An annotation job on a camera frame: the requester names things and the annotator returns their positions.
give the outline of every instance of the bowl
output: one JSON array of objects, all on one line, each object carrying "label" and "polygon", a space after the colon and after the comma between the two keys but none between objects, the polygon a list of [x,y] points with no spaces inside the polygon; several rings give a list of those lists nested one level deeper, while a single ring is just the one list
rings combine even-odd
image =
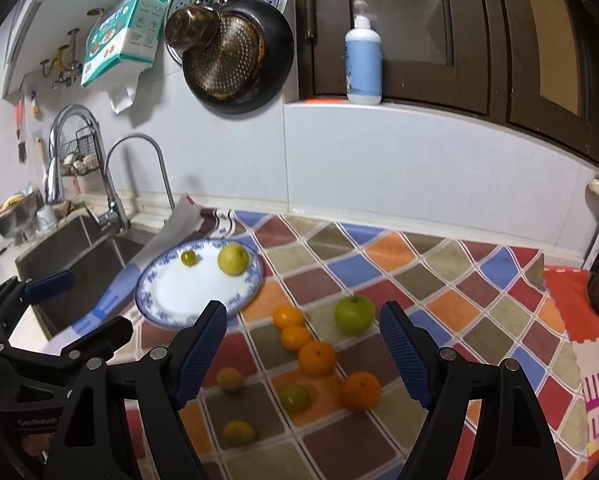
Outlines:
[{"label": "bowl", "polygon": [[0,211],[0,234],[4,238],[16,238],[21,235],[35,220],[40,202],[41,194],[36,190],[4,211]]}]

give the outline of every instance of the orange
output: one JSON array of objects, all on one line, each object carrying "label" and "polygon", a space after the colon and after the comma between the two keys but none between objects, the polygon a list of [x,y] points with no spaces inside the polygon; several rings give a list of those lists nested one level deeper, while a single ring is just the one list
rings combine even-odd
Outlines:
[{"label": "orange", "polygon": [[335,350],[323,341],[309,341],[298,353],[299,370],[309,377],[329,375],[335,369]]},{"label": "orange", "polygon": [[282,330],[280,343],[282,348],[289,352],[296,352],[313,339],[312,334],[305,326],[288,326]]},{"label": "orange", "polygon": [[278,330],[283,330],[288,326],[303,326],[305,322],[302,311],[291,305],[279,306],[273,312],[273,324]]},{"label": "orange", "polygon": [[372,410],[380,398],[381,385],[377,378],[368,372],[354,372],[342,383],[340,400],[353,412]]}]

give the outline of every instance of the wooden cabinet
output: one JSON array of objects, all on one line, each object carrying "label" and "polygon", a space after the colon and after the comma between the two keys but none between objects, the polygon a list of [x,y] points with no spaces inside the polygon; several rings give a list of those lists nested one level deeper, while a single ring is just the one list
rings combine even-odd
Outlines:
[{"label": "wooden cabinet", "polygon": [[[355,0],[296,0],[301,98],[345,95]],[[581,0],[364,0],[387,100],[452,108],[599,162],[599,29]]]}]

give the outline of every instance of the chrome faucet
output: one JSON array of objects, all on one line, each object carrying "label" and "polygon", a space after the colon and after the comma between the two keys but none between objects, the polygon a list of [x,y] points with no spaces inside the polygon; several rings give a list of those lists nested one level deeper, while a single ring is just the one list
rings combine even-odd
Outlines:
[{"label": "chrome faucet", "polygon": [[160,169],[162,170],[162,177],[164,179],[164,185],[166,186],[166,193],[168,195],[168,201],[171,206],[171,210],[175,209],[175,202],[173,200],[173,193],[171,192],[170,184],[168,183],[168,175],[166,174],[166,166],[164,164],[164,155],[162,150],[155,140],[145,134],[133,133],[123,136],[118,139],[115,144],[111,147],[108,152],[108,156],[104,156],[104,143],[102,141],[102,132],[100,131],[99,123],[95,116],[83,105],[72,104],[62,108],[53,124],[51,126],[51,135],[49,137],[49,153],[51,157],[51,163],[49,164],[48,179],[46,181],[46,203],[47,204],[59,204],[64,202],[64,185],[62,184],[62,162],[60,160],[60,133],[62,132],[62,126],[69,117],[78,116],[86,123],[86,126],[93,134],[94,144],[96,147],[97,163],[102,174],[102,180],[104,181],[104,190],[108,198],[108,211],[103,215],[96,216],[90,209],[86,209],[88,215],[94,220],[99,228],[104,231],[113,224],[117,224],[117,232],[123,233],[129,228],[129,219],[124,211],[122,200],[115,190],[111,173],[109,172],[109,164],[111,161],[111,154],[113,150],[119,146],[122,142],[127,139],[140,138],[148,140],[153,145],[155,150],[158,152],[158,159],[160,160]]},{"label": "chrome faucet", "polygon": [[122,201],[113,185],[113,179],[111,179],[110,174],[107,171],[104,171],[105,158],[102,132],[100,131],[99,123],[91,110],[83,105],[72,104],[62,108],[51,126],[51,135],[49,136],[49,155],[51,157],[51,163],[49,164],[49,176],[46,181],[46,203],[59,204],[64,202],[64,184],[62,183],[62,162],[60,160],[59,146],[60,134],[64,123],[69,117],[73,116],[80,117],[93,134],[97,163],[104,181],[104,190],[108,197],[108,211],[106,213],[99,217],[96,217],[90,210],[88,213],[94,218],[102,231],[116,223],[118,232],[123,233],[129,228],[129,219],[126,217]]}]

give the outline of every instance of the cabinet door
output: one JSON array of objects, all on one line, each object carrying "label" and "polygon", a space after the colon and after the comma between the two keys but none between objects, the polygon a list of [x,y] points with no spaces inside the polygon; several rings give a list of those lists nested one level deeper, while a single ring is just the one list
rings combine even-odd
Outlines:
[{"label": "cabinet door", "polygon": [[[312,1],[297,1],[302,27],[311,22]],[[314,0],[315,36],[298,40],[301,97],[345,94],[344,36],[354,1]],[[482,0],[364,1],[382,38],[385,98],[487,113]]]},{"label": "cabinet door", "polygon": [[509,121],[599,162],[599,30],[580,0],[503,0]]}]

